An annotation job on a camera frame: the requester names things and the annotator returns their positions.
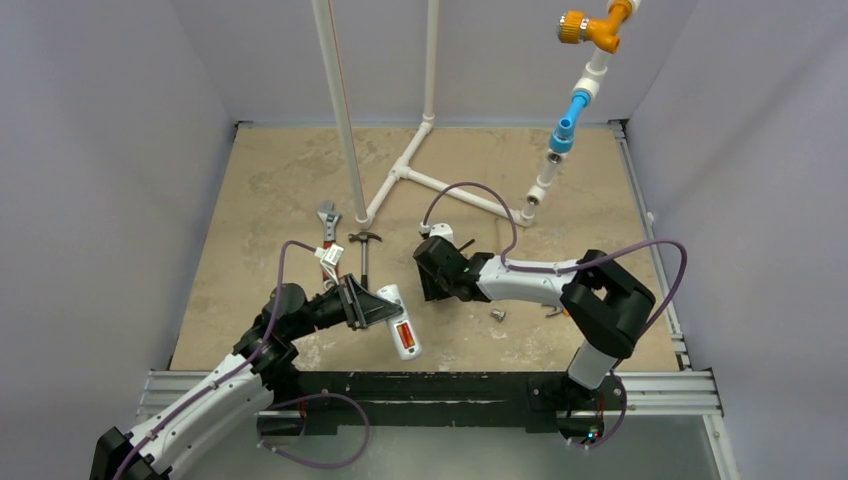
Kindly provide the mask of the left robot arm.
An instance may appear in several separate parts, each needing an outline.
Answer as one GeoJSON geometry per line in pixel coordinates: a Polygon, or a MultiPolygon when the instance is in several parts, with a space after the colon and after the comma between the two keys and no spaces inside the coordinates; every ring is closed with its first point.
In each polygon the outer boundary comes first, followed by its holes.
{"type": "Polygon", "coordinates": [[[296,283],[281,283],[252,326],[211,373],[162,411],[123,433],[113,427],[97,441],[93,479],[178,479],[239,423],[258,412],[292,407],[305,417],[309,405],[350,396],[328,389],[309,392],[294,365],[296,340],[344,324],[364,330],[385,323],[394,331],[411,319],[395,284],[369,291],[346,275],[308,298],[296,283]]]}

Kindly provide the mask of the red battery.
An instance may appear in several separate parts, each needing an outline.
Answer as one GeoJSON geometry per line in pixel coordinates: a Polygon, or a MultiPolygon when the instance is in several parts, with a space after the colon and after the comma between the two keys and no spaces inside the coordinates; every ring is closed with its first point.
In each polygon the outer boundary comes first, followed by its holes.
{"type": "Polygon", "coordinates": [[[417,340],[414,334],[414,330],[409,321],[402,321],[395,325],[395,332],[397,333],[398,339],[400,341],[403,350],[409,354],[412,354],[416,351],[417,348],[417,340]]]}

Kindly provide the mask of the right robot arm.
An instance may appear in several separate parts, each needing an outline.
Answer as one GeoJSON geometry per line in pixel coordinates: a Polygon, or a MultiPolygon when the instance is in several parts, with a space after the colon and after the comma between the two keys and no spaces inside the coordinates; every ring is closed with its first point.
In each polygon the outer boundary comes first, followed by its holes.
{"type": "Polygon", "coordinates": [[[614,365],[632,356],[656,298],[600,250],[565,262],[508,261],[493,253],[470,257],[451,241],[430,236],[414,251],[425,299],[524,301],[560,307],[584,336],[561,381],[564,399],[584,407],[596,399],[614,365]]]}

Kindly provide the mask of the white remote control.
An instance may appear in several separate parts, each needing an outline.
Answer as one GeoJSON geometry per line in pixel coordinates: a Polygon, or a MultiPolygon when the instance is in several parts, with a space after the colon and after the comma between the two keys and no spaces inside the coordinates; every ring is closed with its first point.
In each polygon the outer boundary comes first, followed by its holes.
{"type": "Polygon", "coordinates": [[[389,334],[392,338],[393,344],[395,346],[395,349],[397,351],[399,358],[402,361],[411,361],[411,360],[416,359],[417,357],[419,357],[421,355],[421,353],[423,351],[423,346],[422,346],[422,343],[419,340],[418,335],[417,335],[417,333],[414,329],[413,323],[411,321],[411,317],[409,315],[408,309],[406,308],[405,302],[404,302],[404,300],[401,296],[399,287],[396,284],[386,285],[386,286],[380,288],[376,292],[376,294],[380,298],[387,300],[391,303],[394,303],[396,306],[399,306],[401,308],[402,312],[398,315],[392,316],[389,319],[387,319],[386,325],[387,325],[389,334]],[[409,321],[411,323],[413,330],[414,330],[414,334],[415,334],[415,337],[416,337],[416,340],[417,340],[417,348],[416,348],[416,351],[412,354],[409,354],[409,353],[407,353],[406,351],[403,350],[403,347],[401,346],[400,341],[398,339],[397,333],[395,332],[395,325],[399,322],[402,322],[402,321],[409,321]]]}

